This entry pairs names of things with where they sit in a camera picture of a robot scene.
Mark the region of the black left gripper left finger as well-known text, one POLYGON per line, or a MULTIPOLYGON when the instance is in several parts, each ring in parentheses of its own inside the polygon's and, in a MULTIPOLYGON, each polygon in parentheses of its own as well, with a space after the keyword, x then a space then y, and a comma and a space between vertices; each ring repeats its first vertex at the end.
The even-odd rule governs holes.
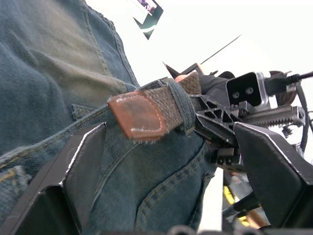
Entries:
POLYGON ((0 228, 2 235, 79 235, 94 201, 106 123, 70 137, 37 173, 0 228))

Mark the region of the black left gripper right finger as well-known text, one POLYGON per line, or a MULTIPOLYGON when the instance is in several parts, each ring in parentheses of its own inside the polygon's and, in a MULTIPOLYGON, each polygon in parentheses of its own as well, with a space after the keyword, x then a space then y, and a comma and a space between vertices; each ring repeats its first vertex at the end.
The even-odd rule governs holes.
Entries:
POLYGON ((271 225, 312 228, 313 166, 276 132, 241 122, 234 132, 249 183, 271 225))

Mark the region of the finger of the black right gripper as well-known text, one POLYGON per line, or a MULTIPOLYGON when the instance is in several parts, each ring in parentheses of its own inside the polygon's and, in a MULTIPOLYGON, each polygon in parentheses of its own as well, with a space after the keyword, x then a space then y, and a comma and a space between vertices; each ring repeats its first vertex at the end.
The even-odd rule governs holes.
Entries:
POLYGON ((196 114, 195 132, 209 142, 212 164, 229 172, 245 171, 239 145, 232 130, 220 122, 196 114))
POLYGON ((189 95, 197 115, 213 119, 218 122, 242 122, 225 106, 220 105, 206 95, 189 95))

